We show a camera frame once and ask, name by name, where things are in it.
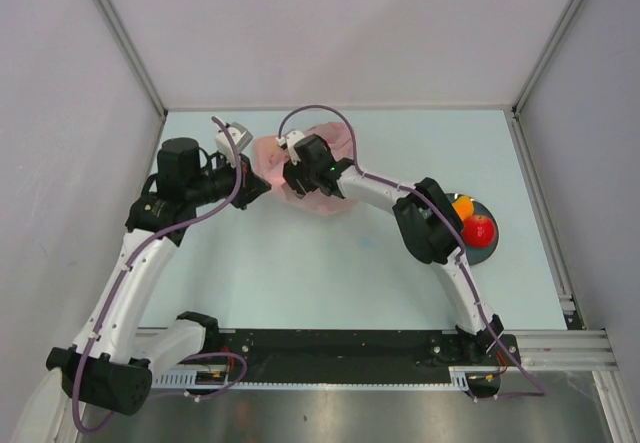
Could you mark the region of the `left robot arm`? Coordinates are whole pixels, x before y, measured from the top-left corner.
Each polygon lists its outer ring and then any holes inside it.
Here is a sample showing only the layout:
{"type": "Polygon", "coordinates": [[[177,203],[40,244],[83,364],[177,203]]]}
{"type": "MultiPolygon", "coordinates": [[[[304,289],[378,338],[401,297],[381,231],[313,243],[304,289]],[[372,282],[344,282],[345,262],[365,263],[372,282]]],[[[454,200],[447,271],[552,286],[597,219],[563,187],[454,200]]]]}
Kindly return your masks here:
{"type": "Polygon", "coordinates": [[[72,401],[130,416],[153,380],[188,357],[230,362],[217,319],[201,313],[181,313],[146,347],[136,345],[135,334],[188,227],[202,221],[198,208],[244,209],[269,191],[242,152],[250,140],[248,131],[230,126],[217,134],[212,155],[192,138],[162,143],[157,171],[130,208],[120,255],[96,307],[71,345],[47,357],[47,369],[61,371],[72,401]]]}

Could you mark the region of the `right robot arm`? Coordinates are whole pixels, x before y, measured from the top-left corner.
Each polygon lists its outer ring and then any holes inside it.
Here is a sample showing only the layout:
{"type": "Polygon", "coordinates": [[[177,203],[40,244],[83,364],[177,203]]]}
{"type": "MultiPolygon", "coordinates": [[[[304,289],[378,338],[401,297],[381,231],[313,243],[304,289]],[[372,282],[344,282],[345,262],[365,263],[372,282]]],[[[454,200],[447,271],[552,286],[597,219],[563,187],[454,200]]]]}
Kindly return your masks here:
{"type": "Polygon", "coordinates": [[[462,240],[463,222],[435,180],[407,186],[367,173],[353,159],[335,159],[328,143],[315,134],[292,131],[277,144],[288,154],[283,177],[298,198],[320,192],[393,215],[408,252],[431,265],[441,282],[454,311],[463,356],[484,364],[496,354],[504,326],[480,296],[462,240]]]}

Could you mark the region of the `red fake apple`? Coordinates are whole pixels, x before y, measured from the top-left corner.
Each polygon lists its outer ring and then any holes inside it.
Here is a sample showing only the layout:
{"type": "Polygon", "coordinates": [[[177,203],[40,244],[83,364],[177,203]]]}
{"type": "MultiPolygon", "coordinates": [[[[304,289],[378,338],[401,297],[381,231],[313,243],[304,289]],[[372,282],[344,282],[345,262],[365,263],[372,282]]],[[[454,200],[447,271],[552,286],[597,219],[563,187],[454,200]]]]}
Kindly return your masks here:
{"type": "Polygon", "coordinates": [[[497,237],[494,221],[486,215],[474,214],[464,221],[462,239],[467,246],[483,249],[491,246],[497,237]]]}

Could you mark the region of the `pink plastic bag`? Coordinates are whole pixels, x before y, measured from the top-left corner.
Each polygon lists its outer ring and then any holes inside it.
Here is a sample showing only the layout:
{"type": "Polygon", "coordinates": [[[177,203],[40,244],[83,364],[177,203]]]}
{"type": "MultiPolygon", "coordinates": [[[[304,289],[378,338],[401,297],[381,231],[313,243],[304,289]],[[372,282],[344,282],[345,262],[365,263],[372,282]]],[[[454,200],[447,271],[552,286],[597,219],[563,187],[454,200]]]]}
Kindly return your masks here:
{"type": "MultiPolygon", "coordinates": [[[[304,164],[332,163],[337,166],[340,160],[353,158],[352,137],[342,122],[315,125],[304,134],[305,138],[298,142],[302,148],[297,150],[300,162],[304,164]]],[[[327,197],[320,191],[310,193],[303,198],[297,197],[283,177],[283,167],[288,161],[288,153],[278,147],[274,135],[255,140],[252,166],[260,177],[271,184],[271,190],[266,193],[268,197],[321,216],[345,213],[357,205],[355,200],[340,196],[327,197]]]]}

